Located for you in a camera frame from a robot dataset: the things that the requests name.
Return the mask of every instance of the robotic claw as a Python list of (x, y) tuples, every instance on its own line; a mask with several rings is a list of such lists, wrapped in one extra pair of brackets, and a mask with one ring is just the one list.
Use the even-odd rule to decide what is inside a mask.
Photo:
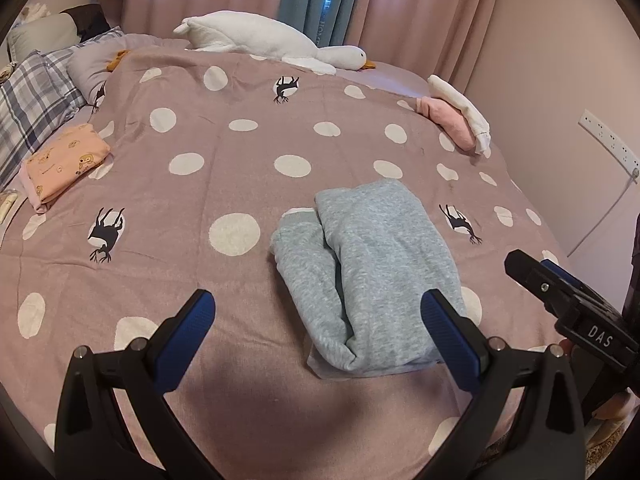
[[(640, 294), (629, 295), (620, 315), (549, 260), (513, 251), (504, 265), (558, 318), (556, 330), (576, 343), (572, 362), (558, 345), (540, 353), (512, 349), (498, 336), (487, 339), (439, 290), (425, 292), (422, 320), (458, 387), (472, 400), (417, 480), (583, 480), (584, 424), (591, 413), (627, 387), (640, 394)], [(633, 291), (638, 276), (640, 265), (634, 267)], [(149, 340), (134, 339), (119, 352), (93, 354), (86, 346), (74, 351), (56, 425), (58, 480), (222, 480), (162, 397), (178, 387), (214, 317), (213, 296), (197, 290)], [(504, 449), (477, 467), (509, 392), (521, 386), (524, 394)], [(114, 388), (126, 390), (164, 470), (139, 456)], [(591, 478), (637, 477), (637, 442), (640, 416)]]

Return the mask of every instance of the black cloth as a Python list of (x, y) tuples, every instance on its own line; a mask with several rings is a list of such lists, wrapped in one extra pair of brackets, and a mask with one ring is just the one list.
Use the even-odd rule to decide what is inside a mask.
[(80, 41), (90, 40), (111, 29), (100, 4), (86, 4), (63, 10), (76, 24)]

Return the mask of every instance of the metal bolt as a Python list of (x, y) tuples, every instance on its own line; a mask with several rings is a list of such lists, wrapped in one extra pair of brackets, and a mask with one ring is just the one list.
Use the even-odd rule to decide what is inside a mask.
[(79, 346), (74, 350), (74, 357), (82, 359), (88, 351), (89, 349), (86, 346)]
[(564, 350), (560, 345), (549, 345), (549, 351), (553, 357), (562, 357), (564, 355)]
[(130, 345), (132, 350), (139, 352), (146, 346), (146, 339), (144, 337), (135, 338)]
[(489, 338), (489, 346), (496, 352), (499, 352), (500, 350), (507, 348), (507, 343), (501, 337), (493, 336)]

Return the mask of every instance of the white goose plush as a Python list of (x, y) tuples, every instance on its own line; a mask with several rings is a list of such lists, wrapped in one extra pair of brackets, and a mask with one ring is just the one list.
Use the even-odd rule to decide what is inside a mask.
[(375, 68), (357, 46), (318, 48), (302, 32), (260, 14), (219, 10), (184, 18), (174, 34), (189, 40), (196, 50), (244, 52), (320, 73), (335, 74), (336, 68)]

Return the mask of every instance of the white power cord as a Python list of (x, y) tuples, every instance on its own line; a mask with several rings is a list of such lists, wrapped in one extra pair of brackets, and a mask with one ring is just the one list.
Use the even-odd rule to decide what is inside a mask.
[(578, 242), (578, 244), (571, 249), (571, 251), (569, 251), (569, 254), (567, 254), (567, 257), (571, 256), (572, 254), (575, 253), (576, 249), (578, 247), (580, 247), (582, 245), (582, 243), (589, 238), (589, 236), (591, 235), (591, 233), (593, 233), (600, 224), (602, 224), (602, 222), (604, 222), (604, 219), (609, 216), (609, 213), (611, 213), (611, 211), (613, 211), (613, 208), (615, 208), (615, 206), (618, 205), (618, 203), (620, 202), (620, 200), (622, 200), (622, 197), (625, 195), (626, 190), (629, 189), (631, 187), (631, 184), (633, 182), (635, 182), (636, 178), (638, 178), (638, 176), (640, 176), (640, 170), (638, 170), (638, 168), (634, 169), (634, 172), (631, 174), (631, 178), (628, 180), (628, 182), (626, 183), (625, 189), (622, 190), (622, 193), (620, 193), (620, 196), (616, 199), (616, 201), (611, 205), (611, 207), (609, 209), (607, 209), (607, 212), (604, 213), (604, 215), (602, 216), (602, 218), (600, 220), (598, 220), (598, 223), (596, 225), (594, 225), (590, 231), (585, 234), (582, 239)]

